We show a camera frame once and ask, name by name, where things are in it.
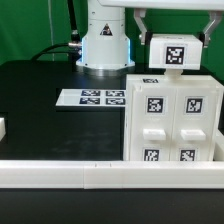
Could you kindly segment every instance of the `white cube on gripper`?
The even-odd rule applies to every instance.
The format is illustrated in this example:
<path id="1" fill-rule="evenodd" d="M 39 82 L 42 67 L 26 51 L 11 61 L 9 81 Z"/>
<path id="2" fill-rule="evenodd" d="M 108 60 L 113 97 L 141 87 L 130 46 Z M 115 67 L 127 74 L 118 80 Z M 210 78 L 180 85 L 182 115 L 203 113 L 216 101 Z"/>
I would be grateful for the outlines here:
<path id="1" fill-rule="evenodd" d="M 3 139 L 5 136 L 5 119 L 0 118 L 0 141 Z"/>
<path id="2" fill-rule="evenodd" d="M 199 70 L 202 42 L 193 35 L 155 34 L 150 43 L 150 68 Z"/>

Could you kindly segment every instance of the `white cylindrical base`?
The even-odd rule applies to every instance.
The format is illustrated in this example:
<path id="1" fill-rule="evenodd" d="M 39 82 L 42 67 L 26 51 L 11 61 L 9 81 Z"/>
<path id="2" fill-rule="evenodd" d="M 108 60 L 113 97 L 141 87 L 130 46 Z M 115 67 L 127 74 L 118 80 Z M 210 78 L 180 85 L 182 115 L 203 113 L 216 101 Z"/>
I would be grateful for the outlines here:
<path id="1" fill-rule="evenodd" d="M 134 66 L 130 41 L 125 35 L 124 8 L 102 7 L 88 0 L 88 33 L 82 40 L 82 60 L 78 66 L 93 70 L 120 70 Z"/>

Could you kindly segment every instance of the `black tabletop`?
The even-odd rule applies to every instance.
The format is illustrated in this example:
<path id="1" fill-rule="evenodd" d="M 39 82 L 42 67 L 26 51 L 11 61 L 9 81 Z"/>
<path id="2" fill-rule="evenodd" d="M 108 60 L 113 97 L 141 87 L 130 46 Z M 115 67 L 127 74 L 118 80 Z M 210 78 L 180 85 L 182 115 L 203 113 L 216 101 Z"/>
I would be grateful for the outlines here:
<path id="1" fill-rule="evenodd" d="M 122 160 L 123 110 L 66 111 L 55 103 L 62 88 L 125 89 L 125 77 L 85 76 L 71 67 L 30 61 L 0 67 L 7 126 L 0 160 Z M 224 190 L 0 190 L 1 224 L 223 224 L 223 209 Z"/>

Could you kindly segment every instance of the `white panel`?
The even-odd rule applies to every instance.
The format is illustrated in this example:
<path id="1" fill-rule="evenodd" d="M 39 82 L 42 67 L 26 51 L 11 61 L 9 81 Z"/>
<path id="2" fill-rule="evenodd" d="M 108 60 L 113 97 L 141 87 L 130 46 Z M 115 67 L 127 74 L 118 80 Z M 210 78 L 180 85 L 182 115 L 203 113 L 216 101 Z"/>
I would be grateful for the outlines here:
<path id="1" fill-rule="evenodd" d="M 130 163 L 123 170 L 124 188 L 223 188 L 224 163 Z"/>
<path id="2" fill-rule="evenodd" d="M 83 188 L 84 163 L 1 161 L 0 188 Z"/>
<path id="3" fill-rule="evenodd" d="M 0 141 L 5 136 L 5 119 L 0 118 Z"/>
<path id="4" fill-rule="evenodd" d="M 84 188 L 122 188 L 123 173 L 116 162 L 95 162 L 85 166 Z"/>
<path id="5" fill-rule="evenodd" d="M 224 136 L 219 130 L 216 132 L 214 160 L 224 161 Z"/>

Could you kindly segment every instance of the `white block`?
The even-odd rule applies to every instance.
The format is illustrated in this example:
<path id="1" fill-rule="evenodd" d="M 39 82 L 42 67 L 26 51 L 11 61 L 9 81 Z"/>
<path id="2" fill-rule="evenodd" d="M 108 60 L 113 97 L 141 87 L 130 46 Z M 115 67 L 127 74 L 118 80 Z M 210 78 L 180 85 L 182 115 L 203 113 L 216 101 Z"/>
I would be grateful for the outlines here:
<path id="1" fill-rule="evenodd" d="M 206 139 L 202 130 L 181 130 L 181 137 L 185 141 L 204 141 Z"/>
<path id="2" fill-rule="evenodd" d="M 166 133 L 164 130 L 157 130 L 157 129 L 144 129 L 143 136 L 145 140 L 158 140 L 158 141 L 165 141 L 166 140 Z"/>
<path id="3" fill-rule="evenodd" d="M 0 118 L 0 141 L 3 139 L 5 136 L 5 119 Z"/>
<path id="4" fill-rule="evenodd" d="M 199 70 L 202 47 L 193 35 L 155 34 L 150 44 L 149 67 Z"/>

